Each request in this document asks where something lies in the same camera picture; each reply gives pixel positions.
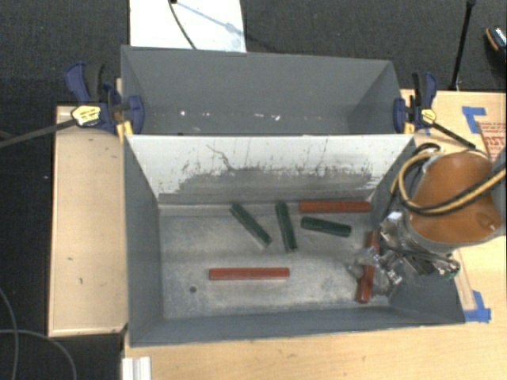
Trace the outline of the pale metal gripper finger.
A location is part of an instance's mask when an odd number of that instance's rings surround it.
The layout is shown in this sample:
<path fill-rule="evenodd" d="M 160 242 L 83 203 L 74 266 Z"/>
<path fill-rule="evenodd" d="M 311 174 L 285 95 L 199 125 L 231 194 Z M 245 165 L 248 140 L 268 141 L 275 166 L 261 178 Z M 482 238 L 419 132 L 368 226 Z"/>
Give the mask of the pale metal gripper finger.
<path fill-rule="evenodd" d="M 379 253 L 373 246 L 357 250 L 347 262 L 347 269 L 355 279 L 364 275 L 364 268 L 379 267 Z"/>
<path fill-rule="evenodd" d="M 402 283 L 402 276 L 395 270 L 381 264 L 375 266 L 375 273 L 372 284 L 374 294 L 391 294 Z"/>

